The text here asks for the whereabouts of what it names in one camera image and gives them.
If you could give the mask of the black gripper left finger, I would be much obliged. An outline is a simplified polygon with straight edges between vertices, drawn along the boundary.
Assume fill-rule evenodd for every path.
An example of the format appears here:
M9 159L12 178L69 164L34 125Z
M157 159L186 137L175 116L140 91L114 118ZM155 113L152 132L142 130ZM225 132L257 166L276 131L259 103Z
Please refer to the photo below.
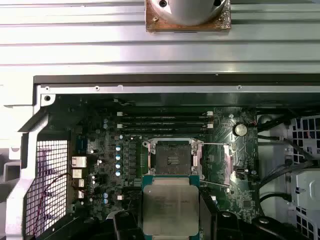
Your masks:
M103 240L142 240L142 192L139 189L110 190L104 197L101 238Z

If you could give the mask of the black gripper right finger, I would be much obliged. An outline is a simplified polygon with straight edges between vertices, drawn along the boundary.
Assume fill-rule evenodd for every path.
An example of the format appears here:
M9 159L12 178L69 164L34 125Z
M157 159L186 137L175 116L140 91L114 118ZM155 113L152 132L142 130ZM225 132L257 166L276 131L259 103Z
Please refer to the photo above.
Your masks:
M205 240L276 240L262 228L235 213L219 210L206 191L199 192L199 223Z

